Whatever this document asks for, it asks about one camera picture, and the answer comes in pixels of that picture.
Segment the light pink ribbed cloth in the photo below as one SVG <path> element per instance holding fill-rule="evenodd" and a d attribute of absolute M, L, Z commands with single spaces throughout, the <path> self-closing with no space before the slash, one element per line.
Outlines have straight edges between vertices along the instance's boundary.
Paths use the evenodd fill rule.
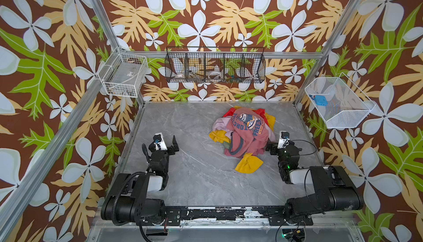
<path fill-rule="evenodd" d="M 227 127 L 230 121 L 231 121 L 230 116 L 218 118 L 212 126 L 212 131 L 222 130 L 222 131 L 225 131 L 226 133 L 234 132 L 235 130 L 232 126 L 229 128 Z"/>

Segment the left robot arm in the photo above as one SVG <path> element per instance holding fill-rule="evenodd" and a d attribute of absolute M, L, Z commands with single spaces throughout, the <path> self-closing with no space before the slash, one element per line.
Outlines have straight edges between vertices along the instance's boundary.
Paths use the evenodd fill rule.
<path fill-rule="evenodd" d="M 163 191 L 169 180 L 170 156 L 179 151 L 176 137 L 166 146 L 161 133 L 153 136 L 153 142 L 142 145 L 147 169 L 132 174 L 120 173 L 101 207 L 101 219 L 120 226 L 127 223 L 141 225 L 162 224 L 166 218 L 165 202 L 147 198 L 148 192 Z"/>

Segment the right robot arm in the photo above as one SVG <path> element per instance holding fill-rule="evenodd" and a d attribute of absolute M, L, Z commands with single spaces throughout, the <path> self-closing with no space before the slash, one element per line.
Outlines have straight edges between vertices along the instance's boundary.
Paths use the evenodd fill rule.
<path fill-rule="evenodd" d="M 306 218 L 313 214 L 363 208 L 364 198 L 343 167 L 299 168 L 301 148 L 290 140 L 284 144 L 269 141 L 265 150 L 277 156 L 282 181 L 285 184 L 300 185 L 305 190 L 305 196 L 288 199 L 285 203 L 283 215 L 286 223 L 307 222 Z"/>

